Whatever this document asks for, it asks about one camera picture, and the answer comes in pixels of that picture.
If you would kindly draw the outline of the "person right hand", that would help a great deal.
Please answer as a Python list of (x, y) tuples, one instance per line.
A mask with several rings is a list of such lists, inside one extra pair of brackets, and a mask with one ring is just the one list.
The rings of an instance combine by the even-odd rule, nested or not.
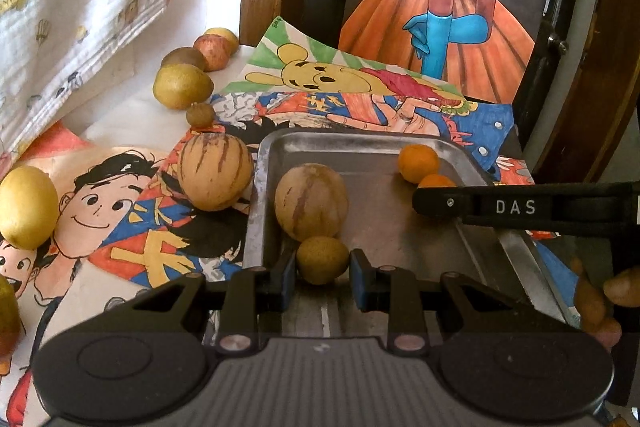
[(638, 308), (639, 269), (626, 270), (604, 282), (602, 287), (590, 282), (582, 260), (575, 256), (570, 269), (578, 276), (574, 306), (580, 315), (580, 328), (611, 350), (622, 337), (622, 326), (613, 317), (612, 306)]

